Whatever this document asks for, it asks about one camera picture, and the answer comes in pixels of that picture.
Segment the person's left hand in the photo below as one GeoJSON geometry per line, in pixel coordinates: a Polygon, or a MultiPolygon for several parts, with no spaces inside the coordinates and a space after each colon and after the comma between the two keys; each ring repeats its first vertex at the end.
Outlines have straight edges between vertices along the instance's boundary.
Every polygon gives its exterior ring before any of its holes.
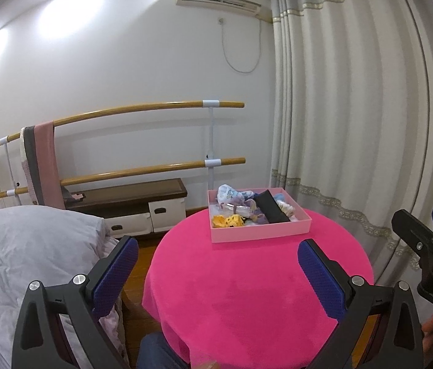
{"type": "Polygon", "coordinates": [[[195,369],[220,369],[220,365],[216,361],[204,362],[195,367],[195,369]]]}

